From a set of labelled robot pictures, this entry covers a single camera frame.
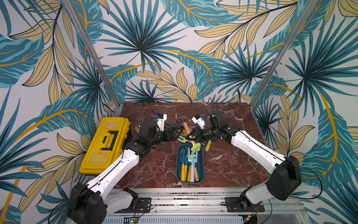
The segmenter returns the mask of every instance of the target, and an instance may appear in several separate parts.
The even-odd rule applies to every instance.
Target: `tropical leaf wallpaper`
[[[95,43],[99,3],[75,5]],[[79,168],[97,124],[114,103],[61,1],[1,1],[0,10],[0,223],[47,223],[51,212],[50,223],[62,223],[71,187],[88,181]]]
[[[120,102],[193,103],[251,101],[307,1],[73,0]],[[0,11],[0,224],[62,223],[116,108],[60,0]],[[313,223],[358,223],[357,16],[319,0],[253,108],[268,146],[320,175]],[[318,194],[302,174],[297,194]]]

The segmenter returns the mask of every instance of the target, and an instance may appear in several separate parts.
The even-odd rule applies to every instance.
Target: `orange handle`
[[[211,145],[211,140],[208,141],[208,144],[205,147],[205,152],[209,152],[210,145]]]
[[[182,176],[180,178],[181,181],[185,181],[185,177],[184,177],[184,172],[185,172],[185,164],[182,164]]]
[[[185,129],[185,132],[188,134],[190,134],[190,130],[189,130],[189,127],[188,127],[188,124],[186,122],[183,123],[183,126],[184,126],[184,129]]]
[[[190,170],[191,170],[191,169],[189,169],[187,182],[190,182]]]
[[[195,182],[199,181],[199,175],[198,175],[198,170],[196,167],[194,167],[194,176],[195,176]]]
[[[185,165],[185,169],[184,169],[184,181],[187,180],[187,171],[188,171],[188,165]]]

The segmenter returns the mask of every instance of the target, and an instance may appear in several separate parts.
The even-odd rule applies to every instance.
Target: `toolbox handle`
[[[108,132],[110,134],[114,134],[114,137],[113,137],[112,142],[111,142],[111,146],[109,148],[101,148],[101,150],[112,151],[113,147],[114,147],[114,143],[116,142],[116,139],[117,139],[118,131],[108,131]]]

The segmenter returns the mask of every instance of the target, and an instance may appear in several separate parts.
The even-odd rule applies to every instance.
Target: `teal plastic tray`
[[[182,149],[185,150],[186,147],[192,147],[192,144],[181,144],[178,147],[178,150],[176,152],[176,178],[178,179],[179,182],[183,183],[183,184],[199,184],[204,180],[205,177],[205,173],[204,173],[204,155],[203,155],[203,149],[201,148],[200,151],[198,152],[198,161],[195,163],[195,167],[198,170],[198,176],[199,176],[199,181],[198,182],[186,182],[186,181],[181,181],[181,175],[182,175],[182,162],[180,162],[180,157],[182,155]]]

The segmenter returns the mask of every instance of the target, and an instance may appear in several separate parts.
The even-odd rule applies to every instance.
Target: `yellow toolbox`
[[[127,118],[103,118],[79,171],[86,175],[100,174],[118,159],[130,124]]]

